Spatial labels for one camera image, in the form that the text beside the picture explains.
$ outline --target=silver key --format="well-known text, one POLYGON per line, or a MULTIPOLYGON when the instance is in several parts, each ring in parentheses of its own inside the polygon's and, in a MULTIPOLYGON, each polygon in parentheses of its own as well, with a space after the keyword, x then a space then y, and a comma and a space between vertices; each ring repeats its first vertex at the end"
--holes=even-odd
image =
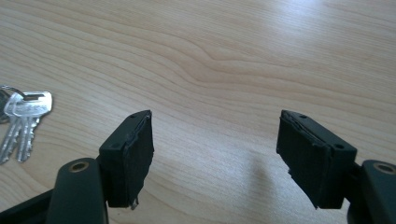
POLYGON ((17 144, 17 138, 21 129, 21 121, 13 113, 14 106, 19 95, 14 93, 4 107, 4 113, 9 116, 9 126, 4 137, 3 143, 0 150, 0 164, 8 161, 9 155, 12 153, 15 145, 17 144))
POLYGON ((18 100, 13 107, 13 114, 21 123, 20 128, 20 141, 17 153, 17 160, 24 162, 30 157, 32 151, 32 140, 34 138, 34 129, 37 126, 40 117, 49 113, 52 108, 52 96, 47 91, 30 91, 25 92, 25 96, 38 95, 36 100, 23 100, 20 95, 17 96, 18 100))

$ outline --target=black plastic part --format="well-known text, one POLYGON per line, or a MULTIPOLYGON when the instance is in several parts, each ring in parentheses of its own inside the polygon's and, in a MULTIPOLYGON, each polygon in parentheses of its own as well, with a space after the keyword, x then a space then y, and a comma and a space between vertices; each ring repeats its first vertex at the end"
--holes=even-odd
POLYGON ((396 223, 396 166, 383 161, 365 161, 361 188, 374 223, 396 223))
POLYGON ((95 159, 71 161, 59 170, 46 223, 108 223, 100 169, 95 159))
POLYGON ((372 224, 373 218, 370 214, 365 196, 361 190, 361 167, 354 164, 352 171, 346 176, 345 197, 350 206, 347 210, 348 224, 372 224))
POLYGON ((52 190, 0 213, 2 224, 45 223, 52 190))
POLYGON ((315 207, 341 208, 356 148, 308 116, 283 110, 276 152, 315 207))
POLYGON ((108 206, 134 208, 154 154, 151 112, 128 117, 102 144, 99 154, 108 206))

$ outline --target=key ring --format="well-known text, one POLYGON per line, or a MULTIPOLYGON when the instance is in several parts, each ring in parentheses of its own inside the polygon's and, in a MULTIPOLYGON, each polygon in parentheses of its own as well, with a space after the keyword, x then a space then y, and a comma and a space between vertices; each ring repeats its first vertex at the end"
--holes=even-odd
POLYGON ((9 94, 6 91, 0 90, 0 124, 8 122, 8 116, 4 113, 4 107, 9 99, 9 94))
POLYGON ((23 97, 24 101, 30 101, 30 100, 37 100, 38 97, 42 97, 44 96, 43 94, 31 94, 31 95, 26 95, 25 93, 23 93, 22 91, 10 87, 10 86, 6 86, 6 85, 0 85, 0 89, 4 89, 4 90, 8 90, 8 91, 14 91, 17 94, 19 94, 21 97, 23 97))

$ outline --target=light wood surface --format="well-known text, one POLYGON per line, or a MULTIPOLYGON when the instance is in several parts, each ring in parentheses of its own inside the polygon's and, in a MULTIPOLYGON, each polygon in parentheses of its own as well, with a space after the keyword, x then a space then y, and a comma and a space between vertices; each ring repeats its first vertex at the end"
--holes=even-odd
MULTIPOLYGON (((0 167, 0 211, 153 112, 136 210, 111 223, 347 223, 315 210, 276 154, 281 109, 396 162, 396 2, 0 1, 0 83, 50 91, 32 157, 0 167)), ((0 125, 3 136, 7 125, 0 125)))

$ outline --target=bunch of keys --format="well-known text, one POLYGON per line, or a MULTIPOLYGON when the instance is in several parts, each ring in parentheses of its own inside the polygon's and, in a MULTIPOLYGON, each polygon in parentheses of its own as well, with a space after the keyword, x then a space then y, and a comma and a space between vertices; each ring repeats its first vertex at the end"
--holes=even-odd
POLYGON ((32 151, 35 127, 40 118, 51 111, 52 96, 47 91, 21 92, 8 86, 0 88, 15 91, 4 107, 4 113, 9 117, 9 127, 0 149, 0 164, 8 161, 16 146, 17 161, 24 162, 32 151))

